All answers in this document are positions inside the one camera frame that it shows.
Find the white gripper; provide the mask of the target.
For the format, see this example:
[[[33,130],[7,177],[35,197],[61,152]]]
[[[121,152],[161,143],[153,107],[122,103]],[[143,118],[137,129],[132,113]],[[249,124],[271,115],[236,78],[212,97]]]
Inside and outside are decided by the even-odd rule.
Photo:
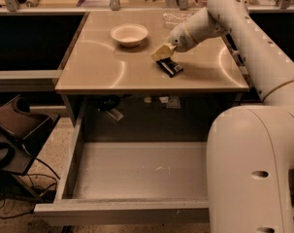
[[[174,27],[167,37],[167,43],[159,47],[152,55],[154,61],[171,57],[175,51],[186,52],[198,45],[198,42],[190,35],[187,23],[184,21]]]

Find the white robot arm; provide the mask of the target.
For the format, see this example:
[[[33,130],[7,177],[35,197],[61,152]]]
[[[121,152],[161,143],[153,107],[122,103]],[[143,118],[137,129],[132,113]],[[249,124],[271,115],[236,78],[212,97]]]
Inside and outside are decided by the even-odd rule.
[[[261,102],[225,111],[210,129],[211,233],[294,233],[294,62],[249,17],[244,0],[208,0],[152,57],[168,58],[224,32]]]

